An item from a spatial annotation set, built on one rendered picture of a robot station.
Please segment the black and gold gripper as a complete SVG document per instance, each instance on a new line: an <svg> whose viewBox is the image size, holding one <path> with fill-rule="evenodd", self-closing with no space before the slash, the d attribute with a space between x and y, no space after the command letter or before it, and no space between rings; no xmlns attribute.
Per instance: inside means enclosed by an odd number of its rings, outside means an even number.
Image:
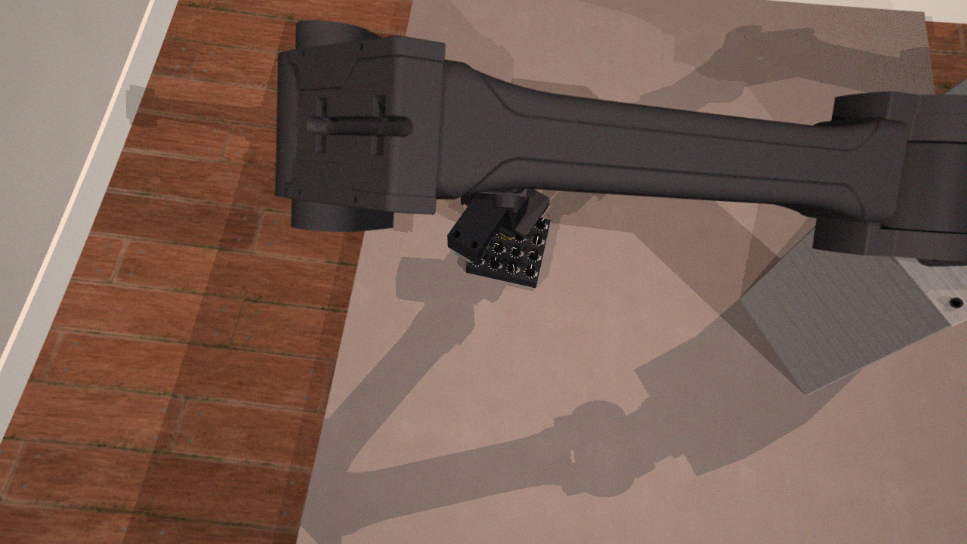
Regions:
<svg viewBox="0 0 967 544"><path fill-rule="evenodd" d="M542 195L541 192L535 190L535 196L530 196L527 206L527 212L521 219L517 228L514 231L507 230L507 228L501 226L499 228L499 234L503 239L514 239L515 235L519 234L523 239L527 239L530 233L534 230L536 222L541 219L542 214L545 214L547 207L549 206L550 199L546 195ZM462 206L469 206L470 195L462 196Z"/></svg>

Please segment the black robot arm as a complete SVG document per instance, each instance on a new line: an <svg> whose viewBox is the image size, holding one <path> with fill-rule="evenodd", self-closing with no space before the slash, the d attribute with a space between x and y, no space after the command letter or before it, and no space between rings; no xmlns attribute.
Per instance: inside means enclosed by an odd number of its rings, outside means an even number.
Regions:
<svg viewBox="0 0 967 544"><path fill-rule="evenodd" d="M534 189L570 190L776 203L817 219L814 250L967 266L967 95L844 95L811 126L537 91L445 50L296 22L277 77L291 227L389 230L470 195L448 247L479 263Z"/></svg>

